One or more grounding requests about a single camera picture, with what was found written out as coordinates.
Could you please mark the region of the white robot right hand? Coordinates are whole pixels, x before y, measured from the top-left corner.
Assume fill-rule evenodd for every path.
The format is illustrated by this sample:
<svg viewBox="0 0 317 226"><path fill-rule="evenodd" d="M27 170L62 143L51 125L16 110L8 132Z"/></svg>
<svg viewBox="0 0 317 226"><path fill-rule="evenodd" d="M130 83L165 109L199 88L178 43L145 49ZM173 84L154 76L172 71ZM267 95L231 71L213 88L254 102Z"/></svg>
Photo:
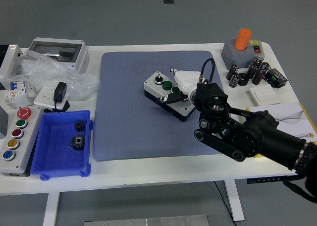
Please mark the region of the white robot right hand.
<svg viewBox="0 0 317 226"><path fill-rule="evenodd" d="M199 71L170 70L174 74L174 80L179 91L170 93L158 98L158 102L163 104L172 104L176 102L189 100L194 104L197 84L204 81L203 75Z"/></svg>

